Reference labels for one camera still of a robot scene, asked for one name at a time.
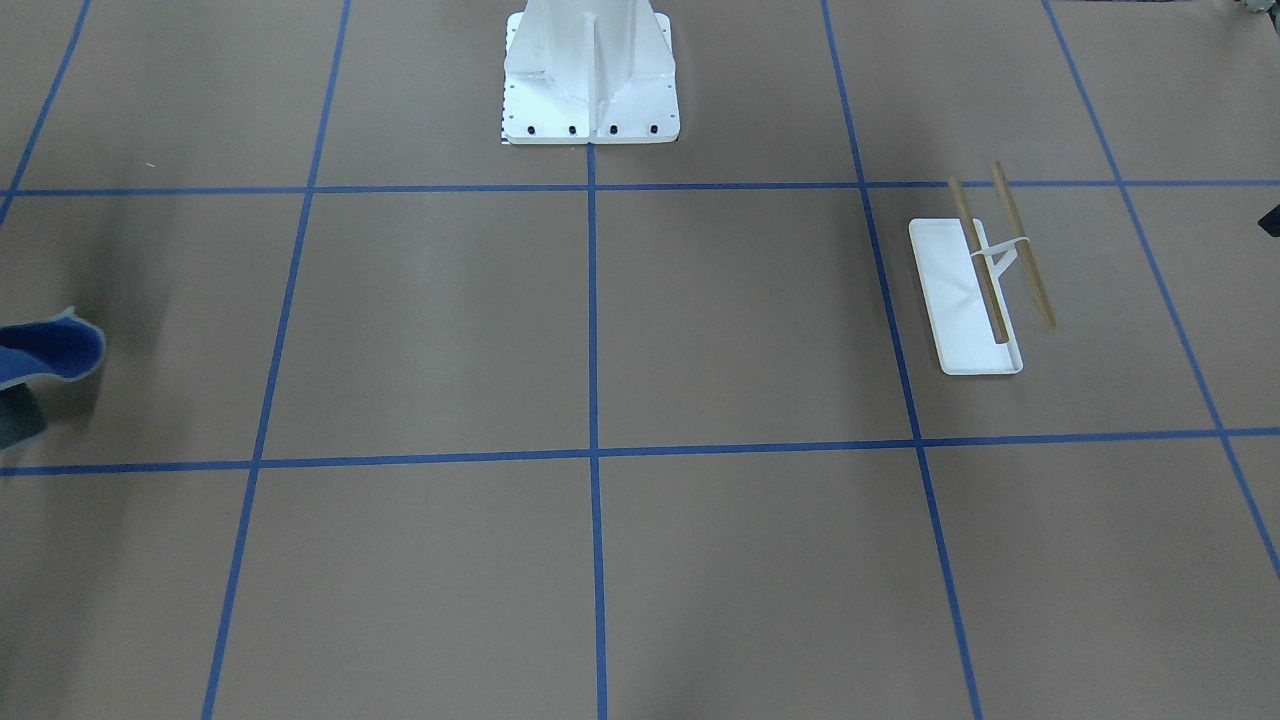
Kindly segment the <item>white towel rack tray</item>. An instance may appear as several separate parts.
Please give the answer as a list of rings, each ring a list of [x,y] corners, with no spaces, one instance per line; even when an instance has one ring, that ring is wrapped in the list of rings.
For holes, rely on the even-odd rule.
[[[1001,275],[1018,260],[1018,240],[989,243],[978,219],[980,251],[974,254],[957,218],[916,218],[908,232],[934,350],[947,375],[1014,375],[1024,369],[1001,287]],[[980,293],[974,259],[980,259],[1004,314],[1007,340],[1000,343]]]

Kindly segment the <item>brown paper table cover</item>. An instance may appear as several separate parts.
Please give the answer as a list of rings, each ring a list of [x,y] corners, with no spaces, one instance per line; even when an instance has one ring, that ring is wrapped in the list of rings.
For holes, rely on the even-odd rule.
[[[520,1],[5,1],[5,719],[1275,719],[1277,33],[662,1],[673,143],[500,140]],[[947,375],[908,232],[1014,240]]]

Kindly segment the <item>blue grey towel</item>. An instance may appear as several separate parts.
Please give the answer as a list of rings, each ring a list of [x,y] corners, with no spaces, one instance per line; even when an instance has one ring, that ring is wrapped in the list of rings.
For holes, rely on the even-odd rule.
[[[106,348],[104,332],[73,307],[1,328],[1,450],[33,439],[49,427],[29,388],[32,380],[81,380],[97,370]]]

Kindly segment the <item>outer wooden rack bar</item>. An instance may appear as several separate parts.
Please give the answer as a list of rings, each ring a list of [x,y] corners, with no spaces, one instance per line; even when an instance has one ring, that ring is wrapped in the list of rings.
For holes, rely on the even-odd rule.
[[[1009,182],[1007,173],[1004,164],[1000,160],[995,160],[989,164],[989,174],[993,182],[993,187],[998,195],[1000,202],[1005,211],[1006,219],[1014,232],[1014,240],[1016,241],[1018,251],[1020,254],[1024,273],[1027,277],[1027,283],[1030,287],[1032,296],[1036,301],[1037,311],[1043,325],[1047,329],[1057,329],[1059,320],[1051,304],[1047,288],[1044,286],[1043,275],[1039,269],[1039,263],[1037,261],[1034,247],[1030,241],[1030,236],[1027,232],[1025,223],[1021,218],[1018,201],[1012,193],[1012,186]]]

